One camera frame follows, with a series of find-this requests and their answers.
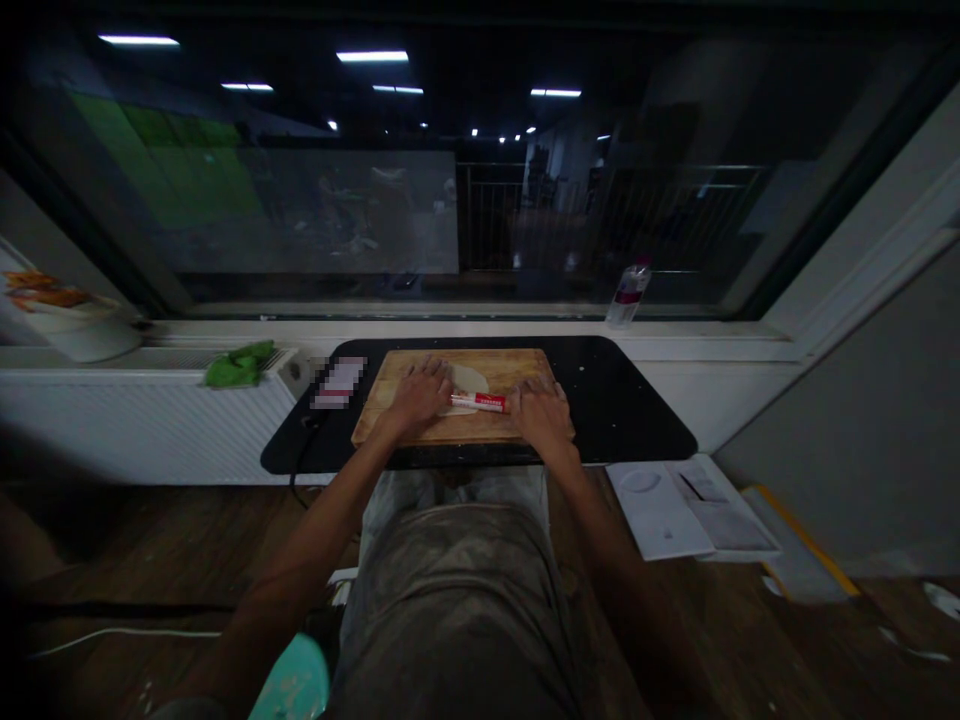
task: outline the teal stool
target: teal stool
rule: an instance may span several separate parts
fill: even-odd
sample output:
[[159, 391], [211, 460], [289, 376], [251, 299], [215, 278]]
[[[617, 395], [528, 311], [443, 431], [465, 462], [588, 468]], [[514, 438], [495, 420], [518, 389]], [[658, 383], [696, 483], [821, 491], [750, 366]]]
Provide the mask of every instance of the teal stool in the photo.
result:
[[329, 698], [323, 651], [313, 638], [297, 633], [274, 663], [249, 720], [313, 720]]

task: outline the paper document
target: paper document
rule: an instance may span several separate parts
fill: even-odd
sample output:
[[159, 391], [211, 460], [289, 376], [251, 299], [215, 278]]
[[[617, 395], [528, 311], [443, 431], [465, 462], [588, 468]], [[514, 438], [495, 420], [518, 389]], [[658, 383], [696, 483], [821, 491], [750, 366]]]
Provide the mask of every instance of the paper document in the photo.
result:
[[663, 463], [620, 463], [607, 475], [645, 560], [714, 551]]
[[717, 550], [773, 550], [753, 522], [729, 503], [691, 502], [690, 509]]
[[726, 503], [727, 496], [714, 484], [707, 471], [695, 458], [683, 462], [670, 463], [670, 471], [677, 481], [677, 487], [689, 501]]

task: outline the hand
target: hand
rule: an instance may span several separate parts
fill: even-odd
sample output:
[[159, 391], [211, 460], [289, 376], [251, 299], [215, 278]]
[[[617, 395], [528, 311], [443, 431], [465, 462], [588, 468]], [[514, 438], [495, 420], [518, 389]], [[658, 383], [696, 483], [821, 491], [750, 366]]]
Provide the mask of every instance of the hand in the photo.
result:
[[569, 436], [570, 404], [560, 383], [543, 374], [524, 380], [513, 388], [507, 405], [514, 427], [545, 463], [576, 453]]
[[381, 417], [394, 423], [401, 435], [420, 432], [449, 404], [452, 392], [447, 361], [425, 355], [404, 371], [393, 405]]

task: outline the gray shorts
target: gray shorts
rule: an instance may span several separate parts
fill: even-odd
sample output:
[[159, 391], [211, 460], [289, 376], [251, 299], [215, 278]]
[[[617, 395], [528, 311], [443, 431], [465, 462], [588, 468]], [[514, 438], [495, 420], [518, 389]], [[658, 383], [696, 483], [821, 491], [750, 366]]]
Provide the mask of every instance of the gray shorts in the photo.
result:
[[550, 537], [546, 468], [542, 465], [391, 470], [380, 476], [363, 513], [360, 565], [367, 550], [398, 513], [471, 502], [522, 507]]

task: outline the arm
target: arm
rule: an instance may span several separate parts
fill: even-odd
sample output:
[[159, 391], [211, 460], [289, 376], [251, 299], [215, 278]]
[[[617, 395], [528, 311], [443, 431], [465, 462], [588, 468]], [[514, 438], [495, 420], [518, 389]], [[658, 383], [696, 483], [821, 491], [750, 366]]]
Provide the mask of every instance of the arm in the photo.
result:
[[540, 454], [570, 508], [590, 584], [644, 700], [657, 715], [710, 706], [705, 693], [698, 694], [707, 685], [670, 598], [650, 577], [633, 539], [567, 439], [570, 406], [563, 388], [543, 376], [527, 380], [514, 389], [509, 407], [517, 429]]
[[393, 406], [310, 506], [172, 698], [211, 697], [228, 717], [247, 717], [274, 662], [323, 596], [347, 543], [360, 530], [363, 510], [400, 439], [419, 432], [450, 397], [446, 368], [428, 355], [407, 369]]

